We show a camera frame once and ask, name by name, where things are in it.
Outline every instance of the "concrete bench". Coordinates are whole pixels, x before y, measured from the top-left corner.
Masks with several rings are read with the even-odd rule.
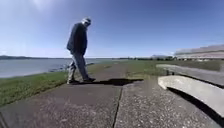
[[[224,117],[224,73],[166,64],[156,67],[164,69],[168,75],[158,78],[162,88],[189,94]]]

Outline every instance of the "elderly man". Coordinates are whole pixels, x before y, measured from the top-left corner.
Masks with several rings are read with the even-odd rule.
[[[77,84],[79,81],[74,79],[76,67],[82,76],[83,82],[93,82],[95,79],[90,78],[86,72],[86,62],[84,55],[87,48],[87,28],[91,25],[89,18],[84,18],[80,23],[76,23],[72,29],[67,49],[72,55],[72,63],[69,67],[67,84]]]

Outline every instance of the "sidewalk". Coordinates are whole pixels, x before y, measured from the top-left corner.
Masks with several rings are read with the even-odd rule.
[[[193,104],[160,88],[156,78],[127,80],[125,71],[114,64],[94,74],[93,84],[63,85],[0,112],[9,128],[219,127]]]

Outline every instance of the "lake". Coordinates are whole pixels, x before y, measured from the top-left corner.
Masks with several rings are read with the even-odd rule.
[[[86,63],[99,63],[111,59],[86,59]],[[25,76],[49,72],[69,65],[71,59],[0,60],[0,78]]]

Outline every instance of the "dark jacket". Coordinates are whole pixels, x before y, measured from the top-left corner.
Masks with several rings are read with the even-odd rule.
[[[86,27],[82,23],[77,23],[72,28],[72,32],[67,44],[67,49],[71,54],[79,53],[84,55],[87,48]]]

